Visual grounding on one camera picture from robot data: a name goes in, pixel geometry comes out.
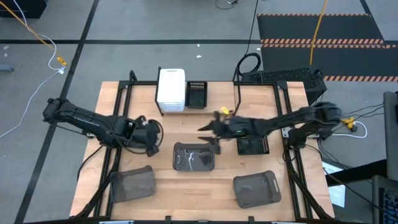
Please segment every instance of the wooden tabletop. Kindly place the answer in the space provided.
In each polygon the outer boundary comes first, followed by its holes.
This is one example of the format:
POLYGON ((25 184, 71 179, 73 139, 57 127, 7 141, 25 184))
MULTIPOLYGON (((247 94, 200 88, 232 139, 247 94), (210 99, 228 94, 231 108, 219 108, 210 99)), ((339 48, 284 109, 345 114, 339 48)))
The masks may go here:
MULTIPOLYGON (((103 82, 97 102, 96 112, 112 114, 118 82, 103 82)), ((292 109, 307 106, 303 83, 289 82, 289 96, 292 109)), ((144 115, 156 119, 164 128, 164 139, 160 152, 153 157, 131 154, 123 150, 120 171, 152 166, 155 172, 157 192, 151 197, 116 203, 112 219, 116 220, 164 220, 171 215, 172 220, 213 220, 246 221, 254 216, 256 221, 293 221, 294 212, 288 182, 286 165, 282 159, 280 131, 268 135, 270 154, 239 156, 236 140, 221 141, 221 155, 216 156, 215 169, 211 172, 177 172, 172 167, 172 152, 176 142, 204 143, 198 136, 211 136, 210 132, 197 129, 213 119, 212 112, 226 106, 233 109, 237 102, 236 86, 232 82, 208 82, 208 108, 204 111, 191 110, 184 114, 160 115, 155 103, 155 86, 133 86, 129 108, 129 118, 144 115), (278 181, 282 200, 279 203, 242 209, 238 206, 233 191, 233 178, 271 170, 278 181)), ((283 93, 280 91, 282 107, 285 111, 283 93)), ((123 110, 125 93, 122 97, 120 113, 123 110)), ((238 115, 253 118, 277 116, 274 92, 271 86, 241 86, 241 106, 238 115)), ((318 148, 316 140, 308 139, 307 144, 318 148)), ((98 148, 95 139, 88 140, 85 158, 98 148)), ((331 216, 334 216, 328 186, 323 173, 320 155, 309 147, 301 149, 305 176, 309 191, 317 202, 331 216)), ((76 215, 87 204, 98 188, 104 160, 101 151, 92 158, 81 171, 70 215, 76 215)), ((108 199, 104 193, 101 214, 104 214, 108 199)), ((305 217, 302 194, 297 187, 300 212, 305 217)))

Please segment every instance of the white cable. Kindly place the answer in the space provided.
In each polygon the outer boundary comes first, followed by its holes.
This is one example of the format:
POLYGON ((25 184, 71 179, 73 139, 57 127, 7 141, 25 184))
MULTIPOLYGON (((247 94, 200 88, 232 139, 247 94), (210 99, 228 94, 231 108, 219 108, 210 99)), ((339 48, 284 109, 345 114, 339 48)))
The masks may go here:
POLYGON ((364 136, 355 136, 355 135, 352 135, 352 134, 332 134, 332 135, 333 135, 333 136, 348 136, 348 137, 361 138, 361 139, 362 139, 362 138, 366 138, 366 136, 368 135, 368 130, 366 129, 365 124, 363 124, 363 123, 360 122, 360 121, 355 121, 354 124, 356 124, 356 123, 361 124, 362 127, 365 129, 365 135, 364 135, 364 136))
POLYGON ((44 80, 44 82, 42 82, 42 83, 41 83, 41 84, 40 84, 40 85, 37 87, 36 91, 35 91, 35 92, 32 94, 32 96, 30 97, 29 101, 27 102, 27 105, 26 105, 26 108, 25 108, 24 114, 22 115, 22 118, 21 118, 21 120, 19 121, 19 124, 18 124, 17 126, 15 126, 15 127, 11 128, 10 130, 6 131, 4 134, 0 135, 0 138, 2 138, 3 136, 5 136, 5 135, 9 134, 11 131, 13 131, 13 130, 17 129, 17 128, 18 128, 18 127, 21 125, 21 123, 22 123, 22 120, 24 120, 24 118, 25 118, 25 115, 26 115, 27 109, 29 108, 30 102, 31 102, 31 101, 32 101, 32 99, 33 99, 33 96, 35 96, 35 95, 36 95, 36 93, 39 91, 40 87, 42 87, 42 85, 43 85, 44 83, 46 83, 47 81, 49 81, 49 80, 50 80, 52 77, 54 77, 54 76, 55 76, 57 73, 58 73, 58 72, 55 72, 55 74, 54 74, 54 75, 52 75, 52 76, 50 76, 50 78, 48 78, 48 79, 44 80))
MULTIPOLYGON (((24 12, 23 12, 22 9, 19 7, 17 1, 16 1, 16 0, 13 0, 13 1, 14 1, 15 5, 18 7, 19 12, 21 12, 22 17, 24 18, 25 25, 27 26, 27 21, 26 21, 26 17, 25 17, 24 12)), ((32 30, 31 30, 30 28, 27 28, 27 30, 28 30, 30 33, 33 34, 32 30)), ((52 57, 51 57, 50 60, 49 60, 48 66, 49 66, 49 68, 52 69, 52 70, 55 70, 55 71, 60 70, 61 68, 53 68, 53 67, 51 67, 51 65, 50 65, 51 61, 54 59, 55 54, 57 53, 57 45, 54 43, 54 41, 52 41, 52 39, 50 39, 50 37, 47 37, 46 35, 43 35, 43 34, 37 34, 37 35, 46 38, 47 40, 49 40, 49 41, 53 44, 53 46, 54 46, 54 53, 52 54, 52 57)))

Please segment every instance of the keyboard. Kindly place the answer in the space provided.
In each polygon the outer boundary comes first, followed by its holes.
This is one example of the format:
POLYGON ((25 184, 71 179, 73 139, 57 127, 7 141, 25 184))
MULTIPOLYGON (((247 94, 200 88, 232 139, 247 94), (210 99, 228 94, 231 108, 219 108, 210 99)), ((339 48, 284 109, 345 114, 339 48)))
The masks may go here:
POLYGON ((398 224, 398 192, 380 188, 380 205, 386 211, 380 214, 380 223, 398 224))

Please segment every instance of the yellow cable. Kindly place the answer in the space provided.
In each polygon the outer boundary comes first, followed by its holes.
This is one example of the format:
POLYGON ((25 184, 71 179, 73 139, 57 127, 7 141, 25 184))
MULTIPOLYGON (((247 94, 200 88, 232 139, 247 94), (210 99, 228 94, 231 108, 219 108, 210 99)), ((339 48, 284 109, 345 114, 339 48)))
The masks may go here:
MULTIPOLYGON (((10 12, 22 25, 24 25, 27 29, 31 30, 32 33, 36 36, 36 38, 38 38, 38 39, 41 41, 41 43, 45 44, 47 47, 50 47, 52 50, 55 50, 55 48, 54 48, 52 45, 46 43, 43 39, 41 39, 41 38, 39 37, 39 35, 37 35, 36 32, 35 32, 33 29, 31 29, 27 24, 25 24, 24 21, 22 21, 17 15, 15 15, 15 13, 14 13, 11 9, 9 9, 2 1, 0 1, 0 5, 2 5, 5 9, 7 9, 7 11, 9 11, 9 12, 10 12)), ((62 65, 66 66, 67 63, 66 63, 66 62, 64 61, 64 59, 61 57, 61 55, 58 53, 58 51, 55 50, 55 53, 58 55, 57 60, 58 60, 62 65)))
POLYGON ((322 9, 321 15, 320 15, 320 17, 318 19, 317 28, 315 29, 315 33, 313 34, 312 43, 311 43, 311 53, 310 53, 310 65, 312 65, 312 54, 313 54, 313 47, 315 46, 315 39, 317 38, 318 29, 319 29, 319 26, 321 24, 322 17, 323 17, 323 15, 325 13, 325 9, 326 9, 326 5, 327 4, 328 4, 328 0, 325 0, 325 2, 323 3, 323 9, 322 9))

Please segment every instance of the gray floor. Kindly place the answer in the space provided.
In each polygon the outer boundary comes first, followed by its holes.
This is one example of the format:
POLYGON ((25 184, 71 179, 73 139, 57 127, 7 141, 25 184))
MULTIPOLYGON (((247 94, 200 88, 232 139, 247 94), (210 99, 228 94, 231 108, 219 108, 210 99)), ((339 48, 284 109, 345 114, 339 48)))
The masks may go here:
MULTIPOLYGON (((49 0, 43 17, 28 22, 38 33, 53 39, 79 39, 92 2, 49 0)), ((398 40, 398 17, 393 10, 398 8, 398 2, 367 2, 383 37, 398 40)), ((254 5, 254 0, 240 1, 232 10, 222 11, 215 8, 213 0, 100 0, 88 39, 247 39, 254 5)), ((319 0, 265 0, 259 1, 257 12, 319 13, 322 5, 323 1, 319 0)), ((330 0, 326 12, 364 13, 364 10, 359 0, 330 0)), ((0 30, 0 39, 34 39, 14 19, 0 18, 0 30)), ((259 38, 257 25, 253 38, 259 38)), ((252 45, 250 52, 258 51, 258 47, 252 45)), ((75 49, 76 45, 58 45, 67 62, 72 61, 75 49)), ((230 80, 245 50, 244 44, 85 45, 68 98, 93 110, 100 83, 126 79, 130 69, 140 80, 153 80, 158 66, 183 68, 190 80, 230 80)), ((0 133, 19 122, 37 85, 53 74, 47 68, 51 54, 43 45, 0 45, 0 62, 16 68, 14 73, 0 75, 0 133)), ((244 68, 251 68, 253 63, 245 63, 244 68)), ((48 98, 59 96, 65 77, 57 75, 46 83, 32 100, 22 126, 0 139, 2 223, 12 223, 16 217, 48 128, 41 113, 48 98)), ((382 93, 396 91, 398 87, 396 83, 327 82, 326 85, 328 91, 323 99, 337 103, 345 112, 382 103, 382 93)), ((323 143, 327 151, 349 166, 386 156, 383 117, 360 121, 368 127, 366 139, 333 136, 323 143)), ((85 146, 85 138, 56 130, 25 222, 68 217, 85 146)), ((370 196, 368 183, 354 187, 370 196)), ((338 217, 370 220, 370 206, 366 202, 350 193, 346 201, 345 209, 335 209, 338 217), (353 212, 356 203, 364 208, 363 212, 353 212)))

